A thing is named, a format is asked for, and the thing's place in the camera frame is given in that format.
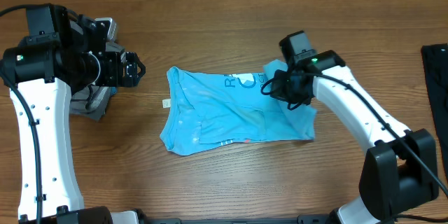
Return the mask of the light blue t-shirt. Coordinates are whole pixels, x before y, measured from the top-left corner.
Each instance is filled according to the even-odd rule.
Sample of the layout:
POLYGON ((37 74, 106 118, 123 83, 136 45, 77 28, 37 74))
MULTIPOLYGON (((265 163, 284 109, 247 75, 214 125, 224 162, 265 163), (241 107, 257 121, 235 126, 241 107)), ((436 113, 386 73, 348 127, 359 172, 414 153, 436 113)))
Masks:
POLYGON ((316 109, 290 111, 284 101, 263 95, 263 84, 286 63, 274 60, 261 73, 167 72, 169 116, 160 138, 177 155, 192 155, 233 143, 312 141, 316 109))

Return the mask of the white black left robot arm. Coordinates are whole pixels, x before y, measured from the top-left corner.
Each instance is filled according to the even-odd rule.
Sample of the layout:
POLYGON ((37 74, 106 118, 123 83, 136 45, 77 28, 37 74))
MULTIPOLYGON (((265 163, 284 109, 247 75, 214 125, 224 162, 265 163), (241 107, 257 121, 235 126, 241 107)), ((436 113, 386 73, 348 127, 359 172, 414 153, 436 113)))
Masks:
POLYGON ((20 135, 20 223, 145 223, 138 209, 87 208, 76 180, 71 112, 100 116, 116 87, 133 88, 146 68, 116 43, 109 17, 92 19, 59 5, 25 4, 29 33, 1 59, 20 135))

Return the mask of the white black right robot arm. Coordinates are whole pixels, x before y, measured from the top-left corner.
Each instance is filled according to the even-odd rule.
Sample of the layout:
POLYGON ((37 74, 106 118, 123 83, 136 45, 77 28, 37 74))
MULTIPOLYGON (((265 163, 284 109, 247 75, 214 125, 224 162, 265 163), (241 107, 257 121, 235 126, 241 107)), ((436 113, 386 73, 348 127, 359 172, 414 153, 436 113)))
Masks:
POLYGON ((312 99, 324 103, 365 155, 359 196, 329 214, 299 216, 299 223, 395 223, 438 198, 446 188, 438 178, 436 142, 426 129, 412 131, 387 113, 336 52, 316 52, 303 31, 287 35, 279 47, 287 68, 275 72, 268 94, 289 110, 312 99))

